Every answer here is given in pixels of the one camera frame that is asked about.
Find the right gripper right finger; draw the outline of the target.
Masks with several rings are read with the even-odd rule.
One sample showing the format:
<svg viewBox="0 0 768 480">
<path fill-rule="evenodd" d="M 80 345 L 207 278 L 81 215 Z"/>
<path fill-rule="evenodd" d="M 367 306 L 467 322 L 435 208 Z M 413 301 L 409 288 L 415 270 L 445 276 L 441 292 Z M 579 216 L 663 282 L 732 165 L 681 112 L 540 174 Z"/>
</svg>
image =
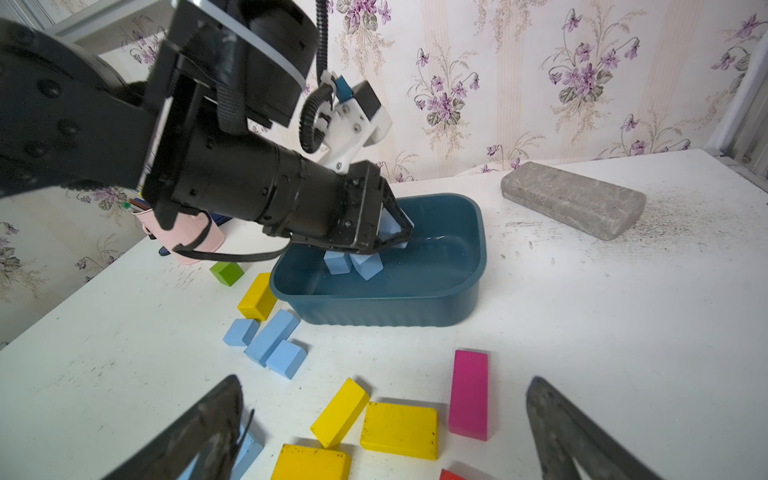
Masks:
<svg viewBox="0 0 768 480">
<path fill-rule="evenodd" d="M 526 411 L 544 479 L 655 479 L 660 476 L 621 446 L 546 379 L 535 376 Z"/>
</svg>

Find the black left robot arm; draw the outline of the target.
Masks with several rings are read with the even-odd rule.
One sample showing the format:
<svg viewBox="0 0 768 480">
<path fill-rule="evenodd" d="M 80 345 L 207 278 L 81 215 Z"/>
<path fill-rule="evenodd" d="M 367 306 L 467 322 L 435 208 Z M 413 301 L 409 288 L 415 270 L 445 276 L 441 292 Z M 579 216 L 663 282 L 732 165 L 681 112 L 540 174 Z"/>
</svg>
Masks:
<svg viewBox="0 0 768 480">
<path fill-rule="evenodd" d="M 181 1 L 149 78 L 1 23 L 1 194 L 140 188 L 163 229 L 182 214 L 370 255 L 413 225 L 358 152 L 391 120 L 368 82 L 328 68 L 328 8 Z"/>
</svg>

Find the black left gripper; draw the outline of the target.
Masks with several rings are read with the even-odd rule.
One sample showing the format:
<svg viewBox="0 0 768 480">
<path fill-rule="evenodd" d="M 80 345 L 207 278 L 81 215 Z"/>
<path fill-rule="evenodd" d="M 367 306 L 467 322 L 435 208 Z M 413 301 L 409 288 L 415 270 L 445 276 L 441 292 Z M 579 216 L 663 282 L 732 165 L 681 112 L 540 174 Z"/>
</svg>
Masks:
<svg viewBox="0 0 768 480">
<path fill-rule="evenodd" d="M 338 175 L 309 160 L 292 160 L 277 174 L 263 212 L 263 231 L 324 250 L 370 254 L 381 244 L 405 249 L 407 241 L 393 242 L 404 227 L 392 211 L 414 227 L 392 200 L 376 164 L 354 163 L 347 174 Z"/>
</svg>

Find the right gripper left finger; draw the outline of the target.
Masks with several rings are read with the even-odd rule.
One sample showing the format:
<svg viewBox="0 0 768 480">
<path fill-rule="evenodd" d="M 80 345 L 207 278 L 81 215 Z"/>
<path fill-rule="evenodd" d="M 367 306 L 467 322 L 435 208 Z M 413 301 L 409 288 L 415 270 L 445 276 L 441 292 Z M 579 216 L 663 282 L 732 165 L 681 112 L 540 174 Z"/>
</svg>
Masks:
<svg viewBox="0 0 768 480">
<path fill-rule="evenodd" d="M 108 479 L 230 479 L 254 413 L 245 411 L 242 385 L 229 375 Z"/>
</svg>

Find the light blue long block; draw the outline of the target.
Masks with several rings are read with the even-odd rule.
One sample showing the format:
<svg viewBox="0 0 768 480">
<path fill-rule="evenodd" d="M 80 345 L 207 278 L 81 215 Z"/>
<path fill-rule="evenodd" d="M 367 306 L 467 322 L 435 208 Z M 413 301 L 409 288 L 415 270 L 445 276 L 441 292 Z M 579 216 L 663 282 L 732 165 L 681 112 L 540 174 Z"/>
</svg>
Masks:
<svg viewBox="0 0 768 480">
<path fill-rule="evenodd" d="M 294 314 L 279 310 L 269 320 L 244 350 L 245 356 L 262 367 L 267 365 L 267 360 L 277 349 L 278 345 L 288 337 L 300 324 L 300 319 Z"/>
</svg>

